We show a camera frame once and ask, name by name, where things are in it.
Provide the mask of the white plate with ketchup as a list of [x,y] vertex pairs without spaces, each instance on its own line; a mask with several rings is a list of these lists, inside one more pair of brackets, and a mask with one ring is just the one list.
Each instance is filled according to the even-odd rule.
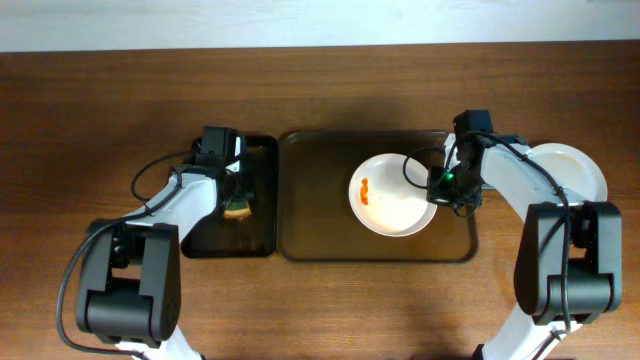
[[530,158],[547,170],[559,183],[583,199],[604,202],[608,187],[599,166],[577,148],[560,143],[537,145]]

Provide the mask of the orange green sponge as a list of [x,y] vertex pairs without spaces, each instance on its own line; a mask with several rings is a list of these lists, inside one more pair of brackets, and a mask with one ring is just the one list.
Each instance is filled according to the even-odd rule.
[[242,220],[251,214],[250,202],[247,199],[230,200],[225,205],[223,217],[227,220]]

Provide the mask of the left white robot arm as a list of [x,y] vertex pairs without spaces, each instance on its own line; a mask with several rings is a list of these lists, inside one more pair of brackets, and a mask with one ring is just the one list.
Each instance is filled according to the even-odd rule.
[[171,169],[166,186],[122,217],[97,219],[63,278],[80,271],[75,320],[98,353],[134,359],[198,359],[178,326],[180,246],[238,195],[246,140],[207,126]]

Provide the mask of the white plate front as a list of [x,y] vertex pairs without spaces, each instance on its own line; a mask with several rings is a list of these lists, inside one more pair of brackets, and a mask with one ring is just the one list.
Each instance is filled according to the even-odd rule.
[[437,206],[427,201],[429,171],[406,155],[385,153],[361,163],[348,186],[356,218],[369,230],[388,237],[418,233],[435,217]]

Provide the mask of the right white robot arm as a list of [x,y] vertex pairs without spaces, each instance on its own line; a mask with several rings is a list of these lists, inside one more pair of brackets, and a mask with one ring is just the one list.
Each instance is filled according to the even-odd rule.
[[622,299],[622,216],[534,159],[525,139],[500,135],[486,110],[466,110],[429,170],[427,200],[473,214],[494,188],[524,227],[514,269],[516,305],[476,359],[543,359]]

